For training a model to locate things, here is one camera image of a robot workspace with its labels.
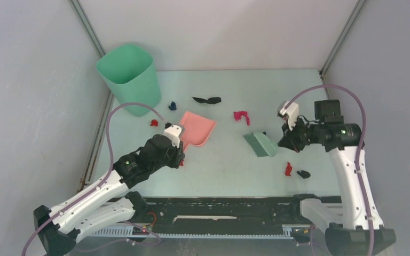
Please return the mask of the mint green hand brush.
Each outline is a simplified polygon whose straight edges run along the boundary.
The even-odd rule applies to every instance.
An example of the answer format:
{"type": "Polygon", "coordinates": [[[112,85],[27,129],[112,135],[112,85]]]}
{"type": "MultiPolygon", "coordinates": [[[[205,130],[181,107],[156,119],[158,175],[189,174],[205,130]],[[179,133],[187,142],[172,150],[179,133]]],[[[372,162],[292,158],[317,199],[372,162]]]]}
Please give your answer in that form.
{"type": "Polygon", "coordinates": [[[277,144],[261,132],[253,132],[243,135],[257,157],[273,157],[277,154],[277,144]]]}

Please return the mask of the pink plastic dustpan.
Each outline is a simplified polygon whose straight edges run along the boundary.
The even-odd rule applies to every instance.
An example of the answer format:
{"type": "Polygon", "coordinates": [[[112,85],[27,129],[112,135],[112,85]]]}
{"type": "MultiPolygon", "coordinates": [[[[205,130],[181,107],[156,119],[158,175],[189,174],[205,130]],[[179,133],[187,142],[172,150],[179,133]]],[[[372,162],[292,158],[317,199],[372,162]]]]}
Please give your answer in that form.
{"type": "Polygon", "coordinates": [[[186,111],[180,120],[180,125],[184,128],[180,139],[183,142],[183,152],[188,147],[202,147],[208,141],[217,122],[200,115],[186,111]]]}

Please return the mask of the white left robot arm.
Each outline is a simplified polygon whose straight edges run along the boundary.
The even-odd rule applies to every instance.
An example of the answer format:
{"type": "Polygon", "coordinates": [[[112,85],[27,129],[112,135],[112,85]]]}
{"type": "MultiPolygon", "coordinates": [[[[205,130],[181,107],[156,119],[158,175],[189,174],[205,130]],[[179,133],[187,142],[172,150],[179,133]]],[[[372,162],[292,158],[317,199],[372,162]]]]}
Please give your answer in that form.
{"type": "Polygon", "coordinates": [[[141,200],[131,188],[165,166],[178,168],[184,157],[182,141],[174,143],[156,134],[144,146],[121,156],[109,173],[74,197],[51,208],[37,207],[35,231],[47,255],[66,255],[80,240],[113,223],[145,220],[147,207],[131,201],[141,200]]]}

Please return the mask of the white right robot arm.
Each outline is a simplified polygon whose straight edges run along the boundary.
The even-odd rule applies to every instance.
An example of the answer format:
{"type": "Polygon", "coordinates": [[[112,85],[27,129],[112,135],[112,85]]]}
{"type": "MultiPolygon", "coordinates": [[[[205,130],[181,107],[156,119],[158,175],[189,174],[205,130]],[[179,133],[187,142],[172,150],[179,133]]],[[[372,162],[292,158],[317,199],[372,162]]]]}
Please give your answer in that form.
{"type": "Polygon", "coordinates": [[[386,228],[377,212],[365,169],[365,152],[360,149],[362,130],[345,123],[338,100],[314,103],[315,121],[299,115],[295,102],[284,102],[278,110],[285,124],[279,147],[297,153],[306,146],[320,144],[336,171],[342,214],[337,215],[311,194],[296,195],[289,208],[292,221],[310,220],[325,234],[331,255],[377,255],[396,241],[393,229],[386,228]]]}

